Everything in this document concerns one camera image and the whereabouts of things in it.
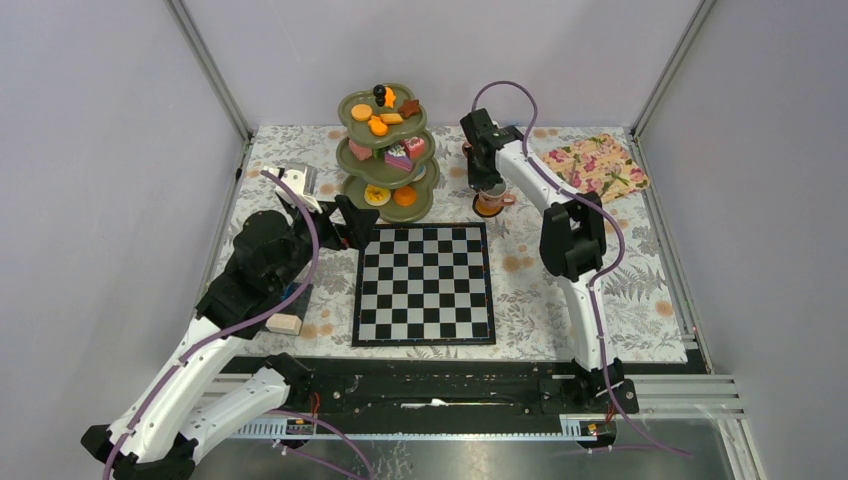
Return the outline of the yellow frosted donut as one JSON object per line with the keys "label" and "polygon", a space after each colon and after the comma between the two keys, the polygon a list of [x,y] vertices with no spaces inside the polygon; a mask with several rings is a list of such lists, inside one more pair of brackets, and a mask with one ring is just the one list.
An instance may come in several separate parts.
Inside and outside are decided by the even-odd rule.
{"label": "yellow frosted donut", "polygon": [[369,206],[383,206],[392,199],[392,191],[388,188],[368,184],[363,191],[363,199]]}

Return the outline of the orange round pastry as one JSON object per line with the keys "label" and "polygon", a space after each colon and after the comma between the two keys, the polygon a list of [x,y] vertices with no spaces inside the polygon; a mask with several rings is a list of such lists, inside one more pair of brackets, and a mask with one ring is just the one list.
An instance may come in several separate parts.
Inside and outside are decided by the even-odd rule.
{"label": "orange round pastry", "polygon": [[403,186],[393,192],[393,201],[400,207],[413,206],[418,198],[416,190],[411,186]]}

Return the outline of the pink swirl roll cake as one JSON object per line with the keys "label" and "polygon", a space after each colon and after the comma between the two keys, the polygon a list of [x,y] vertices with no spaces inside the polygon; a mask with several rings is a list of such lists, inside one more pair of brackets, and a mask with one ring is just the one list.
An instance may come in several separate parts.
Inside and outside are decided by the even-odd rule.
{"label": "pink swirl roll cake", "polygon": [[371,148],[362,146],[352,139],[348,140],[348,148],[358,161],[365,161],[373,156],[373,150]]}

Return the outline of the small pink mug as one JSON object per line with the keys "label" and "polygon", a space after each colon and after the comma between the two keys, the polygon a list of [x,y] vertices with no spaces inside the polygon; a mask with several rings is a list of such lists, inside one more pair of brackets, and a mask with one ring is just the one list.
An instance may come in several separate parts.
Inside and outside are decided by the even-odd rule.
{"label": "small pink mug", "polygon": [[507,191],[507,187],[504,183],[499,183],[489,190],[481,190],[476,194],[475,198],[479,198],[489,205],[493,205],[498,202],[503,205],[504,208],[514,205],[516,202],[516,197]]}

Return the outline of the green three-tier dessert stand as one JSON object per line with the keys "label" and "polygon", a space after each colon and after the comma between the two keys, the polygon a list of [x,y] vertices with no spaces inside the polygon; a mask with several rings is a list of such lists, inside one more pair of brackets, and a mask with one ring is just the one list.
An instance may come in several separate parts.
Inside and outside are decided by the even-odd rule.
{"label": "green three-tier dessert stand", "polygon": [[337,164],[347,173],[342,194],[388,223],[423,219],[440,168],[417,95],[403,84],[378,84],[345,96],[337,114],[346,130],[336,147]]}

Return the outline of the pink cake slice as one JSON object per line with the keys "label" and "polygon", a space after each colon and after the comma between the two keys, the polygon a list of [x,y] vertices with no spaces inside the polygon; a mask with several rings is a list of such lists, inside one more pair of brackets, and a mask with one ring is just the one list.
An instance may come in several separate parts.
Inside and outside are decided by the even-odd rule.
{"label": "pink cake slice", "polygon": [[402,146],[406,155],[412,161],[418,159],[426,151],[426,141],[418,136],[404,139],[402,141]]}

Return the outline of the blue frosted donut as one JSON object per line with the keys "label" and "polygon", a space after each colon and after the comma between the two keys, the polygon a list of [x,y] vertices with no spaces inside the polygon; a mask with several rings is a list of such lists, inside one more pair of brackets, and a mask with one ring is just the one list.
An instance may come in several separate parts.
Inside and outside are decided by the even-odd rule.
{"label": "blue frosted donut", "polygon": [[422,165],[420,167],[420,169],[418,170],[418,173],[416,174],[416,176],[413,178],[413,181],[414,182],[420,181],[426,175],[426,171],[427,171],[426,166]]}

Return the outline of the orange smiley face coaster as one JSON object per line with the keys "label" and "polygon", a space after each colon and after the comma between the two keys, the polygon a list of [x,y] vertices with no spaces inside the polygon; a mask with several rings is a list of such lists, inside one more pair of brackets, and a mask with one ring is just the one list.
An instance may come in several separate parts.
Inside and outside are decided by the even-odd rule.
{"label": "orange smiley face coaster", "polygon": [[489,205],[479,198],[475,198],[472,203],[473,212],[481,218],[493,218],[499,215],[503,209],[504,206],[498,202],[493,205]]}

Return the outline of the purple cake slice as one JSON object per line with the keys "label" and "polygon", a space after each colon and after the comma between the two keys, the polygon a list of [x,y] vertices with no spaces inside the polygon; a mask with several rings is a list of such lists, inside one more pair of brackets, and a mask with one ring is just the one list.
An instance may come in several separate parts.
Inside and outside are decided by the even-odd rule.
{"label": "purple cake slice", "polygon": [[388,147],[385,150],[384,163],[393,168],[411,172],[413,170],[413,161],[409,159],[402,145],[396,144]]}

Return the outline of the brown star cookie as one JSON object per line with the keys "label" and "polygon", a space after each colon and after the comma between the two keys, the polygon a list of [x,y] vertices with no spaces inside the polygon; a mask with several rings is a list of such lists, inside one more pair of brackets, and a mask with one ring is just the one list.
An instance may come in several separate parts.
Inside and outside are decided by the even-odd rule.
{"label": "brown star cookie", "polygon": [[403,119],[409,119],[414,115],[419,115],[421,113],[420,101],[418,99],[404,100],[397,108],[397,113],[400,114]]}

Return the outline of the orange fish cookie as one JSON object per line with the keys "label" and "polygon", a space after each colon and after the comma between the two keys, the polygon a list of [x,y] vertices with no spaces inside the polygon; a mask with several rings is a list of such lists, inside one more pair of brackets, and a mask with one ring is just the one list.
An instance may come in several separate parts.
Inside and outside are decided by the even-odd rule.
{"label": "orange fish cookie", "polygon": [[367,125],[370,132],[376,137],[384,137],[388,134],[388,125],[383,122],[380,116],[372,115],[368,119]]}
{"label": "orange fish cookie", "polygon": [[390,87],[386,87],[385,88],[385,104],[384,104],[384,106],[388,107],[388,108],[394,108],[395,102],[396,102],[396,95],[395,95],[393,89],[390,88]]}

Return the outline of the square orange cracker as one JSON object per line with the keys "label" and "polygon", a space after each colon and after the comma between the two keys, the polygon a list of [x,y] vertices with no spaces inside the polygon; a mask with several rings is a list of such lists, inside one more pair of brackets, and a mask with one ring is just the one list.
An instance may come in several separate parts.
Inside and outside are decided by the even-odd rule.
{"label": "square orange cracker", "polygon": [[397,112],[382,113],[379,118],[386,125],[399,125],[405,121],[404,117]]}

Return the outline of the round orange biscuit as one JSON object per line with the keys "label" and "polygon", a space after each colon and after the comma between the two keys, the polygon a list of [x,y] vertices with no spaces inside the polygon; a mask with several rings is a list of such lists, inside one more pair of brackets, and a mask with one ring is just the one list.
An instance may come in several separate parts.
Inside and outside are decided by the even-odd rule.
{"label": "round orange biscuit", "polygon": [[373,109],[368,104],[360,103],[351,108],[350,114],[355,121],[368,122],[373,116]]}

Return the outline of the floral serving tray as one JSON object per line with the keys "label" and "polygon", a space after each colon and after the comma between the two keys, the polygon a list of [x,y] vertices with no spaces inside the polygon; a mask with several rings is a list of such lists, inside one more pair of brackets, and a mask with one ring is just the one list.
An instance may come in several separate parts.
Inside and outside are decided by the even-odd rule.
{"label": "floral serving tray", "polygon": [[600,134],[554,148],[542,161],[581,193],[594,192],[604,204],[646,190],[651,180],[625,145]]}

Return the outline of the blue lego brick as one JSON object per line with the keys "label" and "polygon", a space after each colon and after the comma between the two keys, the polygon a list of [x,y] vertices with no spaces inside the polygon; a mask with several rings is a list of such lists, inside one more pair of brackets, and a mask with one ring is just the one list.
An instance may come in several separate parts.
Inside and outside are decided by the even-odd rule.
{"label": "blue lego brick", "polygon": [[282,300],[282,301],[285,301],[286,299],[288,299],[288,298],[289,298],[289,297],[293,294],[293,292],[294,292],[296,289],[297,289],[297,284],[296,284],[296,283],[292,283],[292,284],[290,284],[290,285],[289,285],[289,286],[288,286],[288,287],[284,290],[284,292],[283,292],[283,294],[282,294],[282,296],[281,296],[281,300]]}

